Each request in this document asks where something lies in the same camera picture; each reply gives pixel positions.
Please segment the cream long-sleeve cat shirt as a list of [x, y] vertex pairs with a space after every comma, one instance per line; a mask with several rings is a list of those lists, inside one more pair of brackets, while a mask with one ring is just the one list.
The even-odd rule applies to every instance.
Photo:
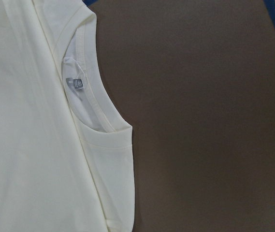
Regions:
[[81, 0], [0, 0], [0, 232], [130, 232], [132, 126]]

